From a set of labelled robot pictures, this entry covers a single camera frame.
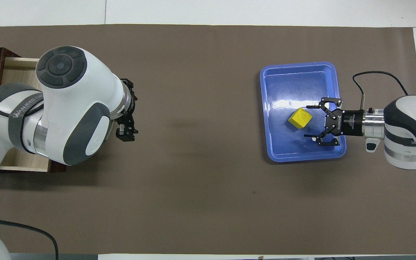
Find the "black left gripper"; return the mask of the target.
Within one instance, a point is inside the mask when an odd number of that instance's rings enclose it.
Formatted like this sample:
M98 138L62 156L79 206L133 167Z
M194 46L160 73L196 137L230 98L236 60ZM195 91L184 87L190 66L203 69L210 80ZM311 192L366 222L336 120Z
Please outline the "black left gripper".
M114 109L114 120L118 124L116 130L116 137L123 142L133 142L135 140L135 134L138 130L134 126L133 113L135 109L135 102L137 97L134 95L134 84L127 78L120 78L125 86L123 86L122 99Z

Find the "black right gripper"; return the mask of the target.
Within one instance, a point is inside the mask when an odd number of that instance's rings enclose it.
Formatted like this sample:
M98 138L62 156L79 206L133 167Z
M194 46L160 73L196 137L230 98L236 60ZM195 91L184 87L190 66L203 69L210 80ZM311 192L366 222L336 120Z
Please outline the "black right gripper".
M327 103L332 103L336 106L335 110L330 110L326 107ZM317 105L307 105L307 109L320 109L327 114L327 117L336 119L334 125L336 127L326 127L324 131L317 135L304 134L305 138L312 138L318 146L340 146L340 140L337 138L340 135L351 135L361 137L364 135L363 119L365 115L364 110L341 110L342 99L333 97L322 97ZM327 135L333 135L335 138L326 142L323 139Z

